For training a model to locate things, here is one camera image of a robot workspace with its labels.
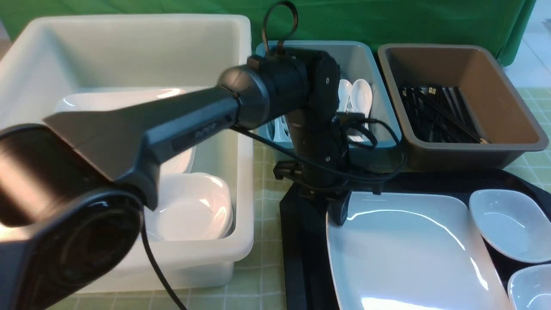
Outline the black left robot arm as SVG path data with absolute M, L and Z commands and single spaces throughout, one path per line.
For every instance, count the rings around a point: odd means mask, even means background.
M 251 130 L 285 116 L 302 185 L 339 224 L 353 184 L 387 180 L 352 164 L 349 129 L 372 118 L 338 113 L 339 65 L 321 50 L 267 48 L 216 86 L 110 111 L 61 112 L 1 131 L 1 308 L 45 310 L 106 275 L 138 237 L 161 284 L 144 210 L 159 200 L 160 165 L 225 129 L 285 152 Z

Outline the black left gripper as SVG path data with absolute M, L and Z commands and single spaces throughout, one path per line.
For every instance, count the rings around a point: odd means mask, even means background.
M 275 178 L 293 181 L 305 199 L 327 201 L 329 220 L 342 227 L 354 189 L 366 186 L 377 195 L 382 192 L 384 176 L 362 169 L 350 157 L 350 145 L 367 150 L 377 146 L 374 134 L 365 127 L 376 122 L 362 113 L 337 112 L 329 120 L 305 109 L 290 113 L 294 150 L 282 149 L 291 160 L 275 165 Z

